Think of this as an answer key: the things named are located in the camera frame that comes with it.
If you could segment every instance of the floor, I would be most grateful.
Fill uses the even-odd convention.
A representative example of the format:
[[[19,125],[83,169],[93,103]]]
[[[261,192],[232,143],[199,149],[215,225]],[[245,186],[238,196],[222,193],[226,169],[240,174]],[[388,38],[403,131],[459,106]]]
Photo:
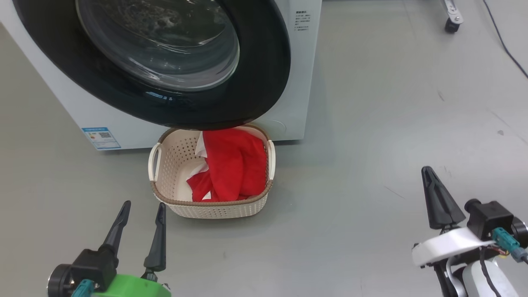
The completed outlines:
[[[528,3],[489,0],[528,68]],[[445,34],[438,0],[324,2],[306,137],[277,146],[261,213],[167,219],[173,296],[441,296],[412,265],[428,228],[420,168],[461,206],[498,200],[528,220],[528,80],[479,0]],[[119,272],[141,275],[158,202],[148,151],[97,152],[0,29],[0,287],[44,296],[49,273],[96,249],[132,201]],[[527,267],[499,261],[518,292]]]

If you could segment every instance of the plastic basket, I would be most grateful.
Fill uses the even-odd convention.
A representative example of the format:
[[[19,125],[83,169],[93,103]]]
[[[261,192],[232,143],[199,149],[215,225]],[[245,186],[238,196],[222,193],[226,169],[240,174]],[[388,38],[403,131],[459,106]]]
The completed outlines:
[[[194,202],[187,184],[190,173],[205,160],[194,155],[200,131],[169,129],[152,148],[148,158],[148,176],[156,198],[182,217],[227,219],[252,216],[266,204],[275,175],[275,146],[266,132],[246,124],[244,130],[262,140],[266,150],[266,188],[258,196],[228,202]]]

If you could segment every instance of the red cloth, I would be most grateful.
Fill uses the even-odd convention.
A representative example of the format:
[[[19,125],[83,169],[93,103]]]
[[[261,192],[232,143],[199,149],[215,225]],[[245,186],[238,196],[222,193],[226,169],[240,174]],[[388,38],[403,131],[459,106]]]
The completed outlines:
[[[204,131],[209,170],[187,180],[193,201],[235,201],[259,195],[266,187],[266,151],[259,138],[240,129]]]

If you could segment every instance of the washing machine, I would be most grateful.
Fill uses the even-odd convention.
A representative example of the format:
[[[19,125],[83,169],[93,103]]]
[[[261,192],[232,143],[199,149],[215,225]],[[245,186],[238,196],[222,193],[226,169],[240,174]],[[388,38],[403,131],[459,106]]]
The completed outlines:
[[[0,20],[98,150],[248,122],[298,140],[321,1],[0,0]]]

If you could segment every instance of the basket handle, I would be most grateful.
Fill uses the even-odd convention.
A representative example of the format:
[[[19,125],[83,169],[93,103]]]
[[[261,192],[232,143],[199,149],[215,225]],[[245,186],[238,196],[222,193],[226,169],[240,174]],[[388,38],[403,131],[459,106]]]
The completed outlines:
[[[275,145],[271,140],[268,140],[268,173],[269,179],[273,180],[275,177]]]
[[[150,181],[154,181],[156,182],[158,180],[158,172],[159,172],[159,162],[161,160],[160,158],[160,152],[161,152],[161,148],[159,147],[161,145],[161,143],[156,143],[156,145],[154,145],[154,147],[152,148],[152,150],[150,151],[150,156],[148,157],[148,179]],[[157,153],[157,156],[158,156],[158,160],[156,162],[156,174],[154,174],[154,157],[156,156],[156,153]]]

